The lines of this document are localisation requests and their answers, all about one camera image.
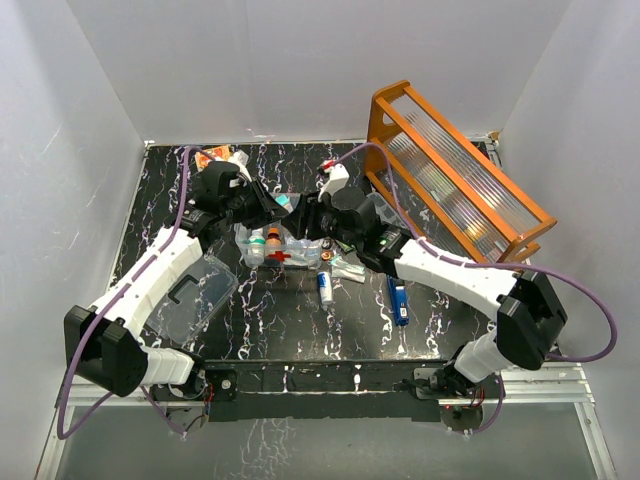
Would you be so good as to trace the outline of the brown orange medicine bottle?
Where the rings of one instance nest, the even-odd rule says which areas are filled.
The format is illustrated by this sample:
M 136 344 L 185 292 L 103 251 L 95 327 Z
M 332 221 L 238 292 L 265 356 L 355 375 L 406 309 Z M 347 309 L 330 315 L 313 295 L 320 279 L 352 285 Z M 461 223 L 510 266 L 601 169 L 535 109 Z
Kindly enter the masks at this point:
M 265 240 L 265 254 L 275 256 L 281 250 L 282 239 L 278 227 L 270 227 Z

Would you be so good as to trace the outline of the clear first aid box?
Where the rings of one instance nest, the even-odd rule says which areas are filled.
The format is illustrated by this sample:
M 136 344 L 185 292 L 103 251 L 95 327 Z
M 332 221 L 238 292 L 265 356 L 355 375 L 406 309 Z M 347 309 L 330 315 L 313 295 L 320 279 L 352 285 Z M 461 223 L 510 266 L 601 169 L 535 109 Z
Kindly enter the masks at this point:
M 280 221 L 257 230 L 237 224 L 234 230 L 241 259 L 250 268 L 317 269 L 321 265 L 322 241 L 295 239 Z

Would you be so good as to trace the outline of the white green small bottle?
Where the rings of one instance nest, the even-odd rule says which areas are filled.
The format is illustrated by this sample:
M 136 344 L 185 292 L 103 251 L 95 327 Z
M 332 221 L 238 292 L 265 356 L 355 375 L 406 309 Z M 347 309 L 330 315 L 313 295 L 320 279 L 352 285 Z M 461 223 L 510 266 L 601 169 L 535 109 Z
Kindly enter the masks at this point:
M 260 266 L 265 259 L 265 238 L 262 229 L 256 229 L 251 232 L 248 239 L 248 247 L 246 254 L 246 264 L 251 267 Z

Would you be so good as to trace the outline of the white swab packet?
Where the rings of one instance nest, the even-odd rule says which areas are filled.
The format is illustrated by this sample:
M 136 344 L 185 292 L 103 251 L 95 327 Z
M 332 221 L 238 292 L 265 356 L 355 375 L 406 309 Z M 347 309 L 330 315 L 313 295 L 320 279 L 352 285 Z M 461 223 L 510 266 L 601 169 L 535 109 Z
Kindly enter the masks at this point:
M 329 261 L 331 275 L 335 279 L 349 280 L 364 284 L 366 280 L 365 268 L 348 262 L 342 256 L 336 255 Z

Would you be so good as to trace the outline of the blue white tube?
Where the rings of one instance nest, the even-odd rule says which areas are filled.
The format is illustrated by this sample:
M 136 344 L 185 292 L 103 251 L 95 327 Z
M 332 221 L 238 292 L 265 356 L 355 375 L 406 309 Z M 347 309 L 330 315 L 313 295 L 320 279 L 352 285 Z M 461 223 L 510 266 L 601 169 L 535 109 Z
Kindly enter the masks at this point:
M 320 271 L 317 274 L 317 286 L 320 302 L 323 307 L 329 307 L 334 303 L 333 287 L 330 273 Z

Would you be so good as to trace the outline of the clear tray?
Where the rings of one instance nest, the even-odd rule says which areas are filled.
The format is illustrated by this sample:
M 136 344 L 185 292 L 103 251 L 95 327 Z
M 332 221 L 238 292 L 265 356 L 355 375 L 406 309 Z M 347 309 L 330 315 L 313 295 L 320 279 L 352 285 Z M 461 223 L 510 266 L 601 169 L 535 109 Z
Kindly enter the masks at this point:
M 400 228 L 406 228 L 405 222 L 391 207 L 391 205 L 378 192 L 371 192 L 367 197 L 373 202 L 376 213 L 383 222 L 395 225 Z

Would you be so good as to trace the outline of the clear bag with tubing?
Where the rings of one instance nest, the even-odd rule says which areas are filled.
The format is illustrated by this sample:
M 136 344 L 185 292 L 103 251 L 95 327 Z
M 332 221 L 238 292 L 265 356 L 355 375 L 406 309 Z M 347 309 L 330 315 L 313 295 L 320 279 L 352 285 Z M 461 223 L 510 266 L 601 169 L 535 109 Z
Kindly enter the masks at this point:
M 275 198 L 276 202 L 284 208 L 288 213 L 291 213 L 294 209 L 291 199 L 286 194 L 281 194 Z

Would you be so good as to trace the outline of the white blue gauze packet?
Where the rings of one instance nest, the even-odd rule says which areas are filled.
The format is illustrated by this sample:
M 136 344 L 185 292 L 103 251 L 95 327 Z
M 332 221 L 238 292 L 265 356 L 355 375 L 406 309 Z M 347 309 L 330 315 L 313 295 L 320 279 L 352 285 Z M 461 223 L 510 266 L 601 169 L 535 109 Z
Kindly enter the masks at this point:
M 321 263 L 321 253 L 320 241 L 289 238 L 285 243 L 284 264 L 286 266 L 316 268 Z

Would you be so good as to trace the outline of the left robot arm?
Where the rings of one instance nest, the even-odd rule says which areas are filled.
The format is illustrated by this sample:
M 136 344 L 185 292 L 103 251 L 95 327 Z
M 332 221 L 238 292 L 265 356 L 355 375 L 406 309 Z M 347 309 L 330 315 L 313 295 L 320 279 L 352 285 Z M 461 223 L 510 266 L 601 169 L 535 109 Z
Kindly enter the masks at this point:
M 286 217 L 287 210 L 231 162 L 213 161 L 183 193 L 172 225 L 161 228 L 134 266 L 88 307 L 74 306 L 64 318 L 67 373 L 63 390 L 80 376 L 119 397 L 140 386 L 172 385 L 194 399 L 207 376 L 191 355 L 149 348 L 138 341 L 161 300 L 201 260 L 211 244 L 241 224 L 256 230 Z

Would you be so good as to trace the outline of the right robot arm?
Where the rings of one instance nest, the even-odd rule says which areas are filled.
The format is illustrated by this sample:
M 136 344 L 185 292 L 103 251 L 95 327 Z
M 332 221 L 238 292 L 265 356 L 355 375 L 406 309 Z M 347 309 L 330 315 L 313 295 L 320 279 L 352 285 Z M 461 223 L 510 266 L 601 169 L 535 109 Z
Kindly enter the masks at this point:
M 415 386 L 466 397 L 489 376 L 517 366 L 541 368 L 567 321 L 544 273 L 500 264 L 488 268 L 444 253 L 378 215 L 357 187 L 301 196 L 282 221 L 297 239 L 331 238 L 353 247 L 370 270 L 452 296 L 494 321 L 494 329 L 459 347 L 441 369 Z

